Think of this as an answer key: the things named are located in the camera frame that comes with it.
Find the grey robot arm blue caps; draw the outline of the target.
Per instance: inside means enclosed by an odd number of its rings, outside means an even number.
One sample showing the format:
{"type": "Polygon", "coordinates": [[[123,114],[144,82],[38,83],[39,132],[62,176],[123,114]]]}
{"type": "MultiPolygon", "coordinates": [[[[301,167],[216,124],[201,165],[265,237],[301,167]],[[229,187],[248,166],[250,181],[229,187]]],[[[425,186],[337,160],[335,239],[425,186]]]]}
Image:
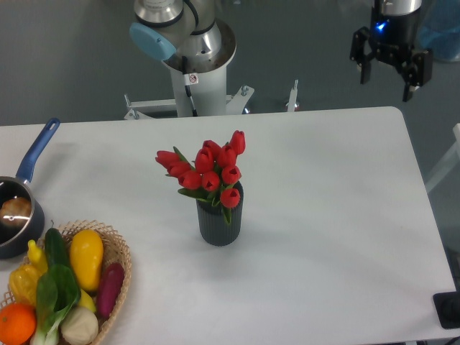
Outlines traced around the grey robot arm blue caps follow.
{"type": "MultiPolygon", "coordinates": [[[[433,51],[416,50],[421,1],[373,1],[368,27],[351,41],[350,60],[360,69],[360,82],[371,75],[371,61],[392,66],[405,83],[403,101],[432,76],[433,51]]],[[[155,60],[178,61],[180,72],[210,60],[223,46],[213,1],[136,1],[136,22],[129,29],[134,44],[155,60]]]]}

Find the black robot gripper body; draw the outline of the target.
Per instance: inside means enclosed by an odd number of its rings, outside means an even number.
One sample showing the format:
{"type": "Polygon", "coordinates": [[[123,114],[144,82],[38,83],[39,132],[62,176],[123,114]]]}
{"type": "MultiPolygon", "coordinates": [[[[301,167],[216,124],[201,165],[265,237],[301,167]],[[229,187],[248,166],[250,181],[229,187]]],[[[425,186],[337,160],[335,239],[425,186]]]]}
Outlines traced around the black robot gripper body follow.
{"type": "Polygon", "coordinates": [[[420,1],[373,2],[368,63],[375,59],[395,68],[408,68],[413,65],[420,8],[420,1]]]}

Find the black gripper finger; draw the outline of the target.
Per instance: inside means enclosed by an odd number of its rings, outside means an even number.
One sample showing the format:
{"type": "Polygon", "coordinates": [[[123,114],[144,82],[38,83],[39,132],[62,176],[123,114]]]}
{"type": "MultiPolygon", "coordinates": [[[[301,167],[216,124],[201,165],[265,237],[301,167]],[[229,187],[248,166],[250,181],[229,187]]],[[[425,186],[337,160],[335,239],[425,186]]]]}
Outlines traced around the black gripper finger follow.
{"type": "Polygon", "coordinates": [[[364,48],[370,38],[369,29],[362,27],[352,37],[349,58],[354,61],[360,70],[360,83],[364,85],[370,80],[374,53],[365,53],[364,48]]]}
{"type": "Polygon", "coordinates": [[[415,91],[431,80],[433,71],[432,49],[414,52],[410,62],[402,69],[402,76],[405,82],[402,101],[407,102],[415,91]]]}

